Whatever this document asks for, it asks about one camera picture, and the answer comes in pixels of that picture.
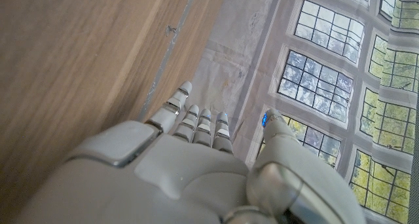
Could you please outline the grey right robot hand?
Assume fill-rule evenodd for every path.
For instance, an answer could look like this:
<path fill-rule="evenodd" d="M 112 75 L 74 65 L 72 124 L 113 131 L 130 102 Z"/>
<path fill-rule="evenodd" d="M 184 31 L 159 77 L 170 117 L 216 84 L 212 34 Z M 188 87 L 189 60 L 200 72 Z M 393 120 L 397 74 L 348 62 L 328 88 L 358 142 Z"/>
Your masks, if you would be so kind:
<path fill-rule="evenodd" d="M 228 117 L 190 106 L 183 83 L 146 122 L 83 141 L 17 223 L 364 223 L 343 178 L 298 141 L 279 111 L 263 117 L 252 167 L 234 156 Z"/>

